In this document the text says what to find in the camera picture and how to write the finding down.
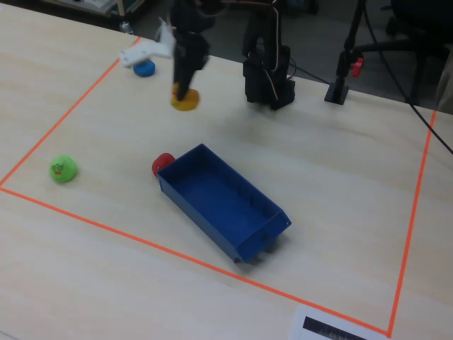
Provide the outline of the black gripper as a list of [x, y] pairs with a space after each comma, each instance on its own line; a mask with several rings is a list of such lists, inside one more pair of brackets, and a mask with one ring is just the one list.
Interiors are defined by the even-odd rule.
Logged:
[[198, 71], [203, 69], [210, 55], [210, 44], [199, 33], [177, 30], [174, 33], [174, 85], [176, 99], [182, 101], [190, 83]]

